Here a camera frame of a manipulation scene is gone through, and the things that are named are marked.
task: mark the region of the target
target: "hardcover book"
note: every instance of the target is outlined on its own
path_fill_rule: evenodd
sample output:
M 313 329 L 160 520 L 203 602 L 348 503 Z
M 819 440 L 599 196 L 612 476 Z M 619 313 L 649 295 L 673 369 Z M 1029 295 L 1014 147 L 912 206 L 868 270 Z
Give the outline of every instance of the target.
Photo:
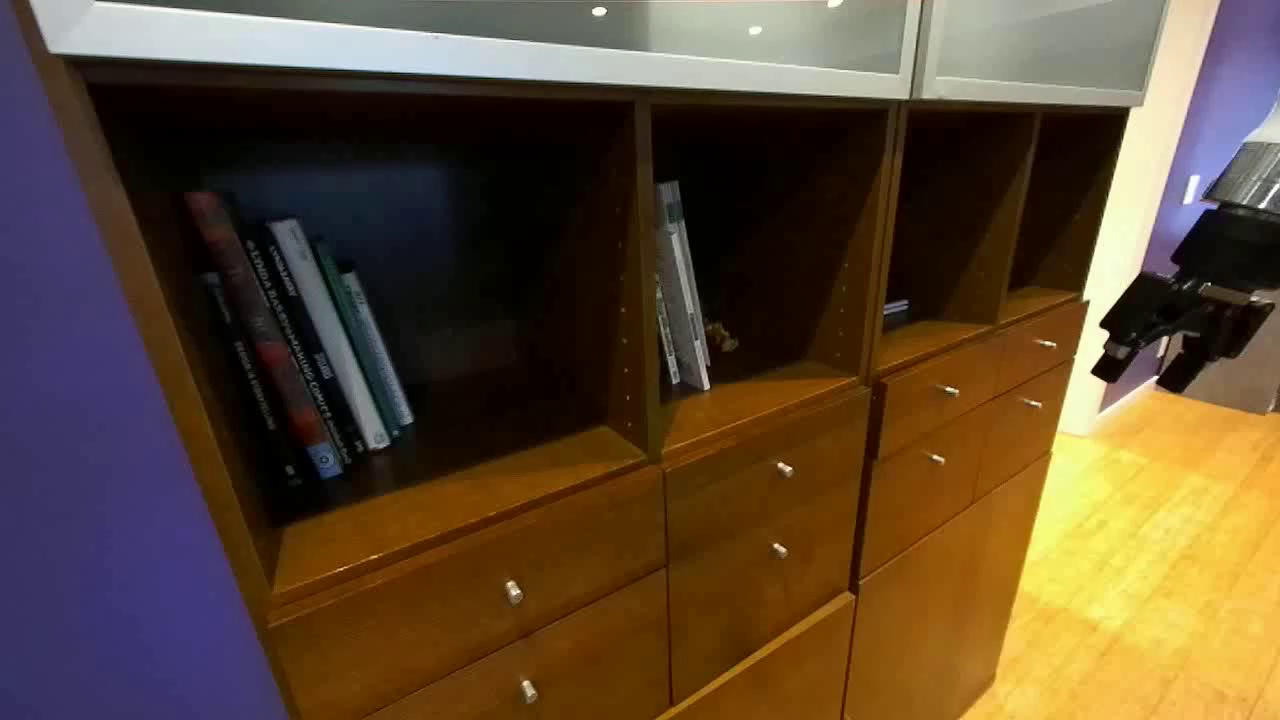
M 288 264 L 288 278 L 298 281 L 298 292 L 310 303 L 310 316 L 317 323 L 325 357 L 331 362 L 331 374 L 348 395 L 357 424 L 360 424 L 364 447 L 371 447 L 371 451 L 388 447 L 394 434 L 388 434 L 385 418 L 378 414 L 371 390 L 368 390 L 364 369 L 357 362 L 357 349 L 335 316 L 335 303 L 330 295 L 330 284 L 319 278 L 319 264 L 317 264 L 317 254 L 313 254 L 306 223 L 302 222 L 271 222 L 270 230 L 271 230 L 271 239 Z
M 230 303 L 241 316 L 251 357 L 270 374 L 271 390 L 284 401 L 288 434 L 310 451 L 319 481 L 345 471 L 339 451 L 330 440 L 325 418 L 310 391 L 310 382 L 270 310 L 270 295 L 250 264 L 241 230 L 220 191 L 186 191 L 189 215 L 223 281 Z

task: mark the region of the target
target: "wooden panel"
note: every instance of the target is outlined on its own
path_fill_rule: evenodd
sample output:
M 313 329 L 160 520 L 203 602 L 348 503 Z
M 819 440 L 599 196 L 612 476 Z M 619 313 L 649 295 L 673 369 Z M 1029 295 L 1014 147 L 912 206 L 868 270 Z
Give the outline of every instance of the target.
M 1063 303 L 1042 316 L 1029 316 L 1021 323 L 999 329 L 999 386 L 995 391 L 1010 391 L 1014 386 L 1026 386 L 1051 363 L 1073 363 L 1078 335 L 1086 323 L 1086 303 Z
M 649 469 L 403 559 L 357 597 L 284 619 L 271 639 L 302 712 L 357 718 L 662 559 L 664 496 Z
M 609 718 L 654 720 L 670 708 L 664 575 L 571 612 L 439 683 L 378 712 L 378 720 Z
M 1051 374 L 992 401 L 977 491 L 988 491 L 1049 458 L 1067 375 L 1073 363 L 1057 363 Z
M 959 343 L 929 363 L 884 375 L 879 451 L 888 458 L 916 435 L 964 418 L 995 391 L 995 343 L 988 335 Z
M 848 586 L 861 462 L 865 395 L 670 476 L 676 696 Z
M 983 435 L 988 407 L 977 407 L 877 463 L 861 575 L 972 503 Z
M 732 671 L 664 712 L 664 720 L 835 720 L 848 665 L 851 597 L 751 652 Z

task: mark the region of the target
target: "silver knob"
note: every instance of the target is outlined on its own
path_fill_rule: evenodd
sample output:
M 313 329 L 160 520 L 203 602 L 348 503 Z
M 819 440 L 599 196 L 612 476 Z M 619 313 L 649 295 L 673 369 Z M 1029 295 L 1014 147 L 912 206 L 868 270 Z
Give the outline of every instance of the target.
M 537 703 L 537 700 L 540 700 L 540 691 L 537 691 L 537 683 L 531 683 L 527 677 L 520 677 L 520 700 L 524 700 L 524 703 Z
M 509 603 L 524 603 L 524 587 L 518 581 L 504 581 Z

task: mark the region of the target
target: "book spine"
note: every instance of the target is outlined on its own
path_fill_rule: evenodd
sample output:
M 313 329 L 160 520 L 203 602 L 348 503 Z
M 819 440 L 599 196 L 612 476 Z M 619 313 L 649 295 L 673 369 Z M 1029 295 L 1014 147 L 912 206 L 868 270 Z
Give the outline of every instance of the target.
M 385 340 L 385 333 L 380 333 L 380 323 L 371 316 L 368 292 L 364 292 L 357 270 L 339 270 L 339 278 L 345 278 L 345 290 L 348 290 L 348 295 L 357 303 L 357 321 L 360 321 L 360 333 L 364 333 L 364 340 L 371 349 L 371 363 L 378 363 L 380 382 L 388 386 L 394 414 L 410 429 L 417 418 L 412 418 L 412 405 L 403 395 L 403 386 L 400 386 L 397 362 L 388 352 L 388 340 Z
M 214 255 L 214 264 L 223 278 L 233 313 L 241 316 L 241 323 L 250 333 L 251 357 L 259 362 L 259 369 L 270 369 L 270 382 L 275 386 L 275 391 L 284 401 L 288 434 L 310 451 L 317 476 L 335 481 L 345 471 L 339 451 L 331 447 L 331 440 L 325 434 L 325 418 L 313 405 L 313 391 L 298 369 L 298 357 L 288 352 L 288 340 L 281 335 L 281 323 L 270 310 L 270 295 L 251 278 L 251 264 L 243 255 L 243 245 L 241 245 L 241 232 L 238 232 L 238 222 L 233 222 L 223 196 L 189 191 L 186 206 L 189 206 L 189 215 L 198 222 L 198 232 Z
M 687 232 L 685 232 L 681 185 L 670 179 L 658 190 L 658 196 L 662 196 L 658 245 L 662 245 L 664 303 L 676 335 L 681 382 L 710 391 L 713 352 L 710 352 L 710 329 L 706 329 L 700 290 L 696 290 Z
M 317 375 L 317 386 L 319 386 L 319 395 L 325 395 L 325 405 L 330 405 L 330 414 L 331 414 L 331 424 L 335 424 L 339 440 L 352 447 L 352 458 L 364 458 L 368 447 L 364 447 L 360 424 L 357 424 L 357 418 L 352 418 L 352 407 L 348 407 L 348 395 L 345 395 L 345 390 L 339 390 L 339 382 L 335 382 L 335 374 L 331 374 L 331 362 L 325 357 L 325 343 L 319 343 L 319 335 L 317 335 L 317 323 L 313 323 L 313 316 L 310 316 L 310 303 L 306 303 L 306 295 L 298 292 L 298 284 L 292 284 L 292 278 L 288 278 L 288 264 L 284 264 L 284 255 L 281 255 L 275 245 L 263 245 L 263 264 L 270 264 L 271 284 L 281 290 L 281 303 L 284 303 L 284 313 L 288 313 L 288 323 L 292 323 L 292 333 L 298 333 L 302 352 L 306 352 L 310 363 L 313 363 L 313 375 Z
M 292 357 L 298 357 L 298 369 L 306 374 L 306 386 L 310 386 L 310 391 L 313 391 L 313 405 L 317 405 L 319 418 L 325 418 L 325 434 L 330 434 L 335 458 L 339 458 L 345 463 L 352 463 L 352 447 L 348 447 L 348 440 L 335 434 L 335 422 L 331 422 L 331 407 L 330 407 L 330 401 L 325 401 L 325 391 L 319 391 L 319 382 L 317 382 L 317 369 L 313 369 L 313 362 L 310 362 L 310 349 L 302 343 L 302 335 L 298 335 L 298 329 L 292 329 L 292 321 L 288 321 L 288 313 L 284 313 L 281 284 L 275 284 L 275 278 L 271 278 L 271 270 L 270 270 L 270 259 L 263 259 L 263 250 L 259 250 L 259 239 L 257 239 L 251 232 L 243 232 L 243 255 L 250 255 L 257 281 L 263 284 L 270 310 L 271 310 L 271 316 L 275 316 L 275 323 L 281 323 L 284 343 L 288 343 Z
M 348 395 L 357 424 L 360 424 L 364 447 L 368 451 L 388 447 L 394 443 L 388 424 L 371 405 L 368 382 L 364 382 L 360 362 L 352 352 L 352 340 L 331 310 L 330 284 L 317 270 L 317 254 L 313 254 L 302 222 L 275 222 L 270 230 L 271 230 L 271 239 L 281 245 L 281 255 L 284 255 L 292 281 L 298 281 L 298 292 L 310 303 L 310 316 L 317 323 L 325 357 L 331 362 L 331 374 Z
M 263 386 L 263 374 L 257 369 L 251 362 L 251 349 L 250 349 L 250 335 L 230 303 L 230 292 L 223 292 L 223 281 L 218 271 L 200 271 L 200 290 L 218 313 L 218 323 L 220 323 L 220 335 L 238 362 L 238 374 L 243 382 L 243 391 L 251 395 L 251 407 L 257 407 L 257 422 L 259 422 L 259 434 L 271 447 L 271 462 L 281 469 L 281 481 L 284 481 L 284 491 L 306 491 L 310 483 L 310 469 L 288 435 L 288 429 L 281 424 L 281 414 L 271 405 L 271 391 Z
M 397 435 L 400 422 L 397 422 L 394 390 L 388 390 L 388 382 L 385 382 L 385 374 L 378 363 L 371 340 L 364 333 L 364 321 L 357 316 L 357 301 L 352 301 L 352 292 L 348 292 L 348 284 L 345 284 L 345 278 L 335 270 L 335 255 L 325 245 L 317 245 L 313 254 L 317 254 L 319 278 L 330 284 L 331 310 L 345 321 L 345 333 L 348 333 L 348 340 L 357 349 L 357 362 L 360 362 L 360 374 L 368 382 L 371 405 L 385 418 L 388 434 Z
M 681 362 L 676 362 L 676 335 L 673 335 L 673 310 L 670 310 L 662 271 L 654 271 L 654 303 L 658 303 L 658 340 L 662 340 L 662 349 L 664 349 L 670 382 L 681 386 Z

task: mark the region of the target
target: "open shelf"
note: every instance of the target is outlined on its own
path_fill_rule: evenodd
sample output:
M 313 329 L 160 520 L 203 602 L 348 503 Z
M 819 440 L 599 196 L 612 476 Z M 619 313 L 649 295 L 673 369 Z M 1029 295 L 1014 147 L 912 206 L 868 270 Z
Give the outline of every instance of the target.
M 1034 141 L 1034 113 L 908 116 L 884 301 L 908 301 L 912 321 L 995 321 Z
M 1010 301 L 1029 290 L 1079 292 L 1107 206 L 1124 113 L 1045 113 Z
M 740 340 L 713 349 L 713 391 L 664 386 L 664 447 L 865 375 L 888 113 L 673 102 L 654 107 L 654 162 L 681 179 L 706 321 Z
M 284 594 L 643 462 L 639 357 L 617 352 L 639 349 L 633 103 L 233 81 L 106 81 L 94 102 L 200 414 Z M 230 191 L 243 223 L 298 215 L 360 270 L 417 407 L 388 451 L 281 491 L 198 284 L 189 190 Z M 548 481 L 514 491 L 504 471 L 531 463 Z M 380 533 L 352 550 L 313 533 L 380 518 L 388 491 L 424 496 L 439 525 L 388 550 L 368 550 Z

